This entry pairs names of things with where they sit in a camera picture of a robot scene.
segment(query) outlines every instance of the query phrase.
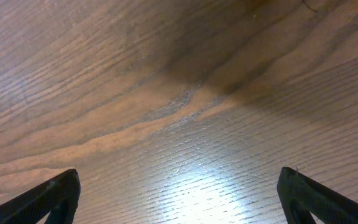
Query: wooden surface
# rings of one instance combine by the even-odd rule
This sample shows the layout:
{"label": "wooden surface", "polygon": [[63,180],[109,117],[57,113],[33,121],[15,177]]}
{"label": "wooden surface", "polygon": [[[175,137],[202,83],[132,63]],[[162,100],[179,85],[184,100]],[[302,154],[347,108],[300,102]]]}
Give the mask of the wooden surface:
{"label": "wooden surface", "polygon": [[75,223],[285,223],[282,166],[358,202],[358,0],[307,5],[0,0],[0,203],[74,167]]}

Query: brown wooden tabletop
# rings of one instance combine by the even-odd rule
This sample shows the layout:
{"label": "brown wooden tabletop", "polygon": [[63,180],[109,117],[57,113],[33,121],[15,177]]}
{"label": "brown wooden tabletop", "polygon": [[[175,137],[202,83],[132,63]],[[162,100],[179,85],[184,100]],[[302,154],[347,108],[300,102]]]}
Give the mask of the brown wooden tabletop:
{"label": "brown wooden tabletop", "polygon": [[0,204],[285,223],[282,166],[358,202],[358,0],[0,0]]}

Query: wooden table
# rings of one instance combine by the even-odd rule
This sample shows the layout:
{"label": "wooden table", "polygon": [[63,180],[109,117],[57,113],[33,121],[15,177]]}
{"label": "wooden table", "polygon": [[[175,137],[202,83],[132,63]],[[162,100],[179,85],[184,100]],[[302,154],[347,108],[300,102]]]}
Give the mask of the wooden table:
{"label": "wooden table", "polygon": [[0,0],[0,203],[285,223],[282,166],[358,202],[358,0]]}

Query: wood grain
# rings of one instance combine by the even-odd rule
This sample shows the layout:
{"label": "wood grain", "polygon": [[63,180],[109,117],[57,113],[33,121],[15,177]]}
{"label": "wood grain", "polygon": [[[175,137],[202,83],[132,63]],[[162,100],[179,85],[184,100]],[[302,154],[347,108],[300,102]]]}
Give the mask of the wood grain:
{"label": "wood grain", "polygon": [[0,203],[74,167],[75,223],[285,223],[282,166],[358,202],[358,0],[307,5],[0,0]]}

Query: black object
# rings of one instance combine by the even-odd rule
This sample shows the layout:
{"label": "black object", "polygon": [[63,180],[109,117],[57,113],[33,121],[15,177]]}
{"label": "black object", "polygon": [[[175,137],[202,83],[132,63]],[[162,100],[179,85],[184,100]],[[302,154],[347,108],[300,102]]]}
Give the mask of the black object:
{"label": "black object", "polygon": [[50,212],[46,224],[72,223],[80,197],[77,171],[66,170],[28,192],[0,205],[0,224],[32,224]]}
{"label": "black object", "polygon": [[358,203],[289,167],[282,168],[277,191],[289,224],[315,224],[310,212],[325,223],[358,223]]}

